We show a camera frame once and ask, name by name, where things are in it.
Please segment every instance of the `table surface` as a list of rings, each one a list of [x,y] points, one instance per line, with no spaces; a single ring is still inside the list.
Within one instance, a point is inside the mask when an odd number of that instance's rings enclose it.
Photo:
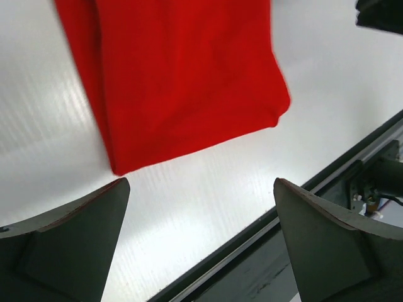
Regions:
[[[273,0],[292,106],[273,129],[127,175],[131,194],[103,301],[143,302],[402,109],[403,37],[356,28],[355,0]],[[112,181],[48,0],[0,2],[0,225]]]

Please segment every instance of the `black cable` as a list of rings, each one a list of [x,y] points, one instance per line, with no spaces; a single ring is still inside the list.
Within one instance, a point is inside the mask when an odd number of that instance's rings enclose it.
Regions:
[[[395,196],[389,196],[389,195],[383,195],[383,194],[377,195],[377,196],[380,197],[380,198],[385,198],[385,199],[392,200],[392,201],[394,201],[395,203],[397,203],[399,206],[403,206],[403,202],[400,201],[400,200],[399,200],[398,198],[396,198]]]

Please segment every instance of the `red cloth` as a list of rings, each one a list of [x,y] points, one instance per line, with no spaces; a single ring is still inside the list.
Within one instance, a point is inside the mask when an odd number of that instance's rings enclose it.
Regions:
[[[118,175],[276,126],[270,0],[55,0]]]

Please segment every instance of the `red towel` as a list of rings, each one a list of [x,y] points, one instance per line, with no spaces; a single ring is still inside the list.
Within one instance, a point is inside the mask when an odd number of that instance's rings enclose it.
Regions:
[[[276,126],[270,0],[55,0],[122,175]]]

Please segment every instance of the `white table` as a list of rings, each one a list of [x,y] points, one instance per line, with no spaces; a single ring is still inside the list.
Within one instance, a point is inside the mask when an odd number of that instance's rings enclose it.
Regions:
[[[355,0],[273,0],[293,103],[274,129],[127,175],[130,201],[103,301],[143,302],[402,109],[403,36],[355,27]],[[0,2],[0,225],[112,181],[48,0]]]

